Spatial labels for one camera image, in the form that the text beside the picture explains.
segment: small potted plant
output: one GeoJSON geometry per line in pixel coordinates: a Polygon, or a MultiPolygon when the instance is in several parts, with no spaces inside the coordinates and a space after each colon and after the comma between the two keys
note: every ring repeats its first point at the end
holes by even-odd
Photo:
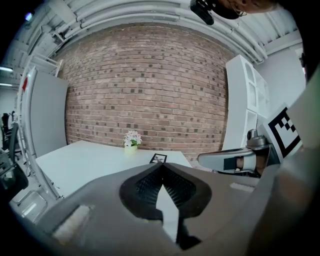
{"type": "Polygon", "coordinates": [[[141,144],[141,135],[136,130],[129,130],[124,136],[124,153],[128,156],[134,155],[141,144]]]}

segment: white flower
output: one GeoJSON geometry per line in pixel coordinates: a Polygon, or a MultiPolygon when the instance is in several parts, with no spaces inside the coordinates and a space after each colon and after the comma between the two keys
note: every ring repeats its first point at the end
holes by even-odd
{"type": "Polygon", "coordinates": [[[124,136],[124,145],[131,147],[132,141],[135,141],[137,145],[141,144],[141,135],[136,130],[129,130],[124,136]]]}

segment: white shelf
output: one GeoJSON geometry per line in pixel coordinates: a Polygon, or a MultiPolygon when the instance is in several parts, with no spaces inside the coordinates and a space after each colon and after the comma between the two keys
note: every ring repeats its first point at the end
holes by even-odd
{"type": "Polygon", "coordinates": [[[223,150],[244,147],[247,133],[270,115],[269,88],[263,77],[241,55],[226,63],[228,119],[223,150]]]}
{"type": "Polygon", "coordinates": [[[255,77],[254,77],[254,73],[253,73],[253,67],[248,62],[246,62],[244,64],[244,66],[245,66],[247,79],[250,80],[253,84],[255,84],[255,77]]]}

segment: flower pot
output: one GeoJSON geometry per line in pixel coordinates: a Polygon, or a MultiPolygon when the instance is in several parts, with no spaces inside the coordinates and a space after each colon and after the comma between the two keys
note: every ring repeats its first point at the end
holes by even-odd
{"type": "Polygon", "coordinates": [[[132,156],[138,152],[138,146],[124,146],[124,153],[127,156],[132,156]]]}

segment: white table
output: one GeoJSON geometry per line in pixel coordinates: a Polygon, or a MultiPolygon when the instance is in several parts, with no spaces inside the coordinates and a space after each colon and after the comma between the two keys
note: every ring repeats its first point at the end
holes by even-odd
{"type": "Polygon", "coordinates": [[[180,151],[139,149],[135,155],[128,156],[123,147],[83,140],[45,154],[35,161],[59,188],[59,194],[67,197],[94,179],[147,165],[155,153],[167,155],[167,163],[191,167],[180,151]]]}

